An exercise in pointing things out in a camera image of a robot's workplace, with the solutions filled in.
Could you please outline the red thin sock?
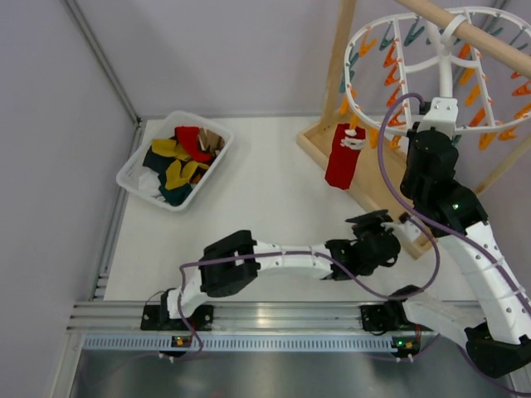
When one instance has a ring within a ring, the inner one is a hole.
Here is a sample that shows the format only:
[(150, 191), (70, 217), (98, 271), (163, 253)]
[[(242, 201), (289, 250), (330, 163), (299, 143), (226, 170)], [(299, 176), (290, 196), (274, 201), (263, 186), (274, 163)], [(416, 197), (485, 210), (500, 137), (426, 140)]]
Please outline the red thin sock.
[(350, 188), (365, 143), (365, 129), (359, 126), (352, 128), (349, 123), (337, 125), (324, 176), (331, 187), (341, 190)]

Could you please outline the navy patterned sock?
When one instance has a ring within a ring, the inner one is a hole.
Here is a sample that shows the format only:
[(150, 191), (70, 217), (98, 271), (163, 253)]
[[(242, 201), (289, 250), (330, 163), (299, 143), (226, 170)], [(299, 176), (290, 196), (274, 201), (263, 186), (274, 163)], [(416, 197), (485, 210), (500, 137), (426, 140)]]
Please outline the navy patterned sock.
[(173, 158), (158, 155), (150, 148), (144, 157), (143, 166), (161, 174), (166, 172), (172, 162)]

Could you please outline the mustard yellow sock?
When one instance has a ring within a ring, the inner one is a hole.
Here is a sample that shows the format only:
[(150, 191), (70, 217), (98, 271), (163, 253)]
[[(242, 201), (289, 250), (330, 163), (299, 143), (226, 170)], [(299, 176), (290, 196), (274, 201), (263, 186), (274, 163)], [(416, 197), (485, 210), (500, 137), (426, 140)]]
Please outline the mustard yellow sock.
[(166, 182), (164, 187), (167, 190), (173, 190), (180, 188), (187, 183), (190, 183), (193, 175), (199, 172), (205, 172), (210, 168), (208, 164), (200, 163), (194, 160), (182, 162), (176, 160), (171, 163), (165, 172)]
[(165, 157), (176, 158), (182, 161), (193, 160), (193, 157), (188, 153), (183, 146), (174, 139), (154, 139), (151, 144), (153, 153)]

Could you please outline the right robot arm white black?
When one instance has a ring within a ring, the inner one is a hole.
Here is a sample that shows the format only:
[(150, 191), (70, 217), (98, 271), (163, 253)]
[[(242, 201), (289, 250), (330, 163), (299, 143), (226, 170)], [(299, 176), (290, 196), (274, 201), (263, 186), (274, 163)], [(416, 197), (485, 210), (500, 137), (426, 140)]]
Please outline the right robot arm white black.
[(451, 138), (435, 126), (407, 131), (406, 169), (391, 194), (451, 255), (483, 316), (459, 325), (449, 313), (428, 313), (428, 302), (407, 311), (461, 346), (472, 364), (500, 378), (530, 363), (530, 299), (502, 255), (484, 207), (455, 179), (459, 157)]

